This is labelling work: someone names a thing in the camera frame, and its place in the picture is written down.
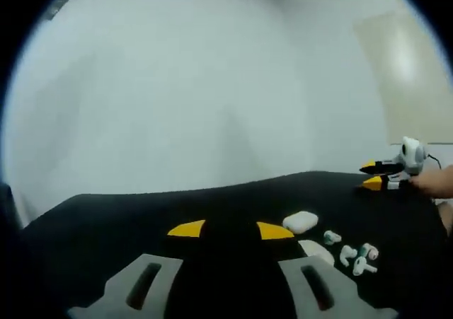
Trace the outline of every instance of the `human hand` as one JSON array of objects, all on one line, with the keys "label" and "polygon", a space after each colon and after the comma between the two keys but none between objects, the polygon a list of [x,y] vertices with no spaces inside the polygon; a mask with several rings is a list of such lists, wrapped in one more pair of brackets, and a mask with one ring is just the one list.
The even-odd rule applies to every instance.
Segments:
[{"label": "human hand", "polygon": [[453,206],[448,202],[443,202],[437,205],[437,210],[439,211],[440,220],[447,230],[447,235],[449,236],[452,233],[453,227]]},{"label": "human hand", "polygon": [[421,173],[411,178],[411,183],[435,199],[453,198],[453,166]]}]

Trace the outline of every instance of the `white wall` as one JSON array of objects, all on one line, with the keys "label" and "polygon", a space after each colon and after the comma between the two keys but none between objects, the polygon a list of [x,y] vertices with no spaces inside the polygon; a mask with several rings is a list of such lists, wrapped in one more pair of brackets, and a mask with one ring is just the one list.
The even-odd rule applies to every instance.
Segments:
[{"label": "white wall", "polygon": [[400,8],[70,0],[30,38],[11,85],[4,169],[24,223],[82,192],[355,172],[395,155],[352,25]]}]

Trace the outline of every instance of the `black cable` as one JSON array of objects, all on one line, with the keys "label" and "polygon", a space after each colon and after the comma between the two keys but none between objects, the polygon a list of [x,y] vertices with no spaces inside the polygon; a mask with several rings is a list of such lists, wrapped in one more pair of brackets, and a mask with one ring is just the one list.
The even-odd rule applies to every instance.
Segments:
[{"label": "black cable", "polygon": [[442,166],[440,164],[440,161],[437,160],[434,156],[432,156],[431,154],[428,154],[428,158],[431,158],[432,160],[436,160],[437,161],[437,164],[439,165],[439,169],[442,169]]}]

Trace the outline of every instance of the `earbud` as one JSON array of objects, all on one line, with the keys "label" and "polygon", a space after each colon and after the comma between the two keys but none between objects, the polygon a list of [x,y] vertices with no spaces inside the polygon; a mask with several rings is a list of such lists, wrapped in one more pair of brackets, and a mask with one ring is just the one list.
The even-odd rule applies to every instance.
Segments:
[{"label": "earbud", "polygon": [[364,257],[358,257],[354,262],[354,270],[352,271],[352,273],[356,277],[358,277],[359,275],[362,275],[363,271],[365,270],[371,273],[377,272],[376,267],[367,264],[367,259],[365,259]]},{"label": "earbud", "polygon": [[341,241],[341,236],[332,231],[324,232],[324,243],[326,245],[333,245],[334,243],[339,243]]},{"label": "earbud", "polygon": [[349,266],[349,261],[347,261],[347,259],[354,259],[355,257],[357,257],[357,250],[354,248],[348,245],[344,245],[343,248],[341,248],[340,261],[346,267]]},{"label": "earbud", "polygon": [[370,260],[376,260],[379,257],[379,251],[373,245],[364,243],[360,248],[359,255],[361,257],[368,257]]}]

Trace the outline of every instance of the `black fabric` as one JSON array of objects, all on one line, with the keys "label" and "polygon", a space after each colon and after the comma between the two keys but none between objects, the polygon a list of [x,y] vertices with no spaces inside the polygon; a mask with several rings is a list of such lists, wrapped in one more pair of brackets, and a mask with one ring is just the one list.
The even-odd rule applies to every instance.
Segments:
[{"label": "black fabric", "polygon": [[306,256],[295,239],[261,240],[253,217],[237,209],[210,217],[194,240],[200,244],[176,275],[167,319],[296,318],[277,262]]},{"label": "black fabric", "polygon": [[453,299],[453,236],[450,236],[436,268],[420,278],[415,296],[400,318],[451,318]]},{"label": "black fabric", "polygon": [[70,308],[101,297],[105,282],[142,253],[181,257],[166,245],[166,233],[178,224],[226,216],[218,231],[228,236],[235,217],[281,224],[306,210],[319,215],[319,224],[298,239],[322,242],[325,230],[339,233],[343,242],[329,249],[346,275],[352,277],[352,268],[338,261],[343,244],[378,247],[378,273],[352,278],[372,305],[400,308],[440,258],[446,231],[427,197],[357,190],[366,178],[309,172],[207,190],[79,195],[32,222],[23,239],[48,286]]},{"label": "black fabric", "polygon": [[4,253],[1,259],[3,317],[29,318],[42,314],[49,319],[68,319],[19,239],[11,189],[5,184],[0,184],[0,210],[0,238]]}]

